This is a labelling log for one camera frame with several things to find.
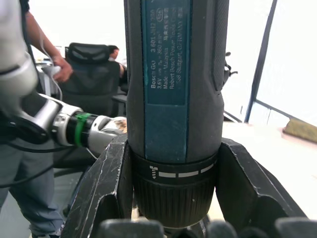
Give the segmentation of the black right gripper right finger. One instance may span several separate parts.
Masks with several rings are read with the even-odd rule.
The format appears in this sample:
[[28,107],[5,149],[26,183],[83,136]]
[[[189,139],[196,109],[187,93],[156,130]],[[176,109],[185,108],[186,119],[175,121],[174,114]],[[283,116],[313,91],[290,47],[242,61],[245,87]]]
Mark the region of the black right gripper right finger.
[[218,151],[216,195],[223,217],[237,232],[255,227],[274,232],[283,217],[306,217],[279,180],[249,154],[224,138]]

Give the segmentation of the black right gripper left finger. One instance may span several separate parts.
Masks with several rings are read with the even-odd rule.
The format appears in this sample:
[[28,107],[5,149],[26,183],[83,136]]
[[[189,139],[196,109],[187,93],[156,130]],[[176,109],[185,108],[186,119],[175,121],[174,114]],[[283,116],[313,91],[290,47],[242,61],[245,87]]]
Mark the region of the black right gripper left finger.
[[125,134],[116,137],[86,173],[67,217],[63,238],[94,238],[108,219],[130,219],[133,185]]

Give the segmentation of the bare person's hand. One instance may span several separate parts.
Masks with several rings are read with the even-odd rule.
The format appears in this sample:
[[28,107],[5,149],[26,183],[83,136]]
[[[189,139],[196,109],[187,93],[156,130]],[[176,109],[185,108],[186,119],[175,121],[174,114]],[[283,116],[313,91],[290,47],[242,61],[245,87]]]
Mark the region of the bare person's hand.
[[73,73],[71,65],[61,56],[53,56],[53,62],[55,66],[59,66],[60,70],[53,78],[57,82],[66,82]]

